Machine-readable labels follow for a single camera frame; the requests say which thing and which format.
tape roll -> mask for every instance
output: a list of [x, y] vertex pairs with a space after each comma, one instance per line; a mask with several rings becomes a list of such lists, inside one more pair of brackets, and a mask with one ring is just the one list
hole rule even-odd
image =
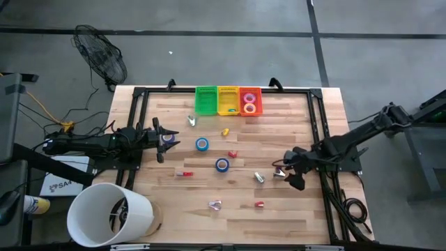
[[229, 161], [225, 158], [220, 158], [215, 162], [215, 168], [219, 172], [226, 172], [229, 169]]
[[243, 96], [243, 100], [244, 100], [246, 103], [253, 103], [253, 102], [256, 101], [256, 96], [255, 96], [254, 94], [252, 94], [252, 93], [246, 93], [246, 94]]
[[247, 103], [244, 107], [243, 110], [246, 113], [255, 113], [256, 112], [256, 106], [254, 104], [251, 103]]
[[163, 135], [161, 136], [161, 140], [165, 143], [172, 143], [175, 141], [175, 135]]
[[206, 151], [209, 148], [209, 141], [201, 137], [195, 141], [195, 146], [198, 151]]

silver object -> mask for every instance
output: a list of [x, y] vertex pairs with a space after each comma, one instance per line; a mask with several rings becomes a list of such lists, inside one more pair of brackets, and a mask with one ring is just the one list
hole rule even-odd
[[274, 174], [272, 174], [272, 176], [277, 178], [285, 178], [286, 174], [280, 168], [276, 168], [276, 171]]
[[209, 202], [209, 207], [214, 209], [215, 211], [219, 211], [222, 209], [222, 201], [211, 201]]
[[254, 177], [256, 177], [257, 181], [260, 183], [265, 182], [265, 177], [263, 177], [259, 172], [255, 172]]
[[195, 121], [196, 121], [196, 119], [195, 119], [195, 117], [194, 117], [193, 115], [189, 115], [189, 116], [187, 116], [187, 119], [188, 119], [189, 124], [190, 124], [191, 126], [195, 126]]

concrete floor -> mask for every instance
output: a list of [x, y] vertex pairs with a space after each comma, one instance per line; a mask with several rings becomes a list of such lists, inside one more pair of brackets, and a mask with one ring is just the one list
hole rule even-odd
[[[320, 32], [444, 33], [441, 0], [313, 0]], [[69, 28], [178, 31], [311, 31], [305, 0], [14, 0], [0, 24]], [[71, 36], [1, 34], [0, 69], [36, 73], [28, 89], [56, 117], [83, 107], [92, 91], [89, 67], [72, 47]], [[109, 36], [128, 68], [125, 84], [321, 86], [311, 38]], [[361, 119], [390, 101], [408, 111], [445, 88], [444, 40], [322, 39], [330, 86], [340, 87], [349, 119]], [[100, 87], [88, 112], [73, 121], [108, 111], [112, 94]], [[27, 96], [22, 102], [38, 107]], [[47, 122], [32, 115], [40, 124]], [[106, 116], [79, 124], [77, 132], [100, 126]], [[42, 130], [20, 115], [16, 142], [34, 146]], [[445, 204], [409, 206], [406, 197], [424, 188], [403, 135], [368, 141], [361, 160], [365, 193], [376, 240], [445, 249]], [[67, 241], [65, 215], [36, 221], [35, 243]]]

wooden table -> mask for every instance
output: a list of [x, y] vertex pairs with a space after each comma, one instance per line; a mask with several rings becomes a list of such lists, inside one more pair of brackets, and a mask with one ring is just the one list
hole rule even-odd
[[[133, 88], [116, 88], [108, 120], [108, 123], [116, 121], [115, 128], [127, 125]], [[186, 116], [194, 113], [193, 93], [150, 94], [145, 127], [152, 126], [152, 118], [158, 117], [164, 128], [180, 132], [177, 139], [181, 143], [164, 154], [163, 164], [157, 163], [154, 149], [144, 151], [134, 191], [161, 205], [164, 222], [157, 233], [137, 242], [329, 243], [318, 174], [305, 175], [303, 191], [272, 177], [271, 162], [282, 159], [284, 152], [294, 146], [309, 149], [313, 143], [307, 99], [298, 94], [263, 94], [262, 100], [263, 116], [201, 116], [197, 125], [191, 127]], [[348, 132], [340, 90], [323, 89], [323, 100], [330, 134]], [[225, 128], [230, 133], [223, 137], [220, 133]], [[198, 137], [209, 140], [206, 152], [196, 150]], [[228, 151], [238, 151], [238, 157], [230, 159]], [[218, 158], [229, 159], [231, 167], [227, 173], [215, 170]], [[194, 172], [194, 176], [177, 177], [175, 171]], [[265, 176], [264, 184], [256, 182], [254, 172]], [[115, 178], [116, 171], [110, 170], [97, 177], [95, 183], [114, 183]], [[339, 182], [347, 197], [365, 203], [364, 191], [356, 176], [340, 173]], [[208, 202], [217, 199], [222, 200], [222, 210], [209, 209]], [[256, 201], [264, 201], [265, 208], [255, 208]], [[336, 213], [334, 218], [341, 238]], [[358, 227], [373, 238], [362, 225]]]

small red object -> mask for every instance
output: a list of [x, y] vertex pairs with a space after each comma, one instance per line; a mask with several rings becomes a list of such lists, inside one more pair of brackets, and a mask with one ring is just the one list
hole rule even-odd
[[255, 207], [263, 208], [265, 206], [265, 203], [263, 203], [263, 201], [258, 201], [254, 205], [255, 205]]
[[237, 158], [237, 151], [229, 151], [228, 155], [229, 155], [229, 157]]
[[176, 172], [177, 176], [193, 176], [193, 172]]

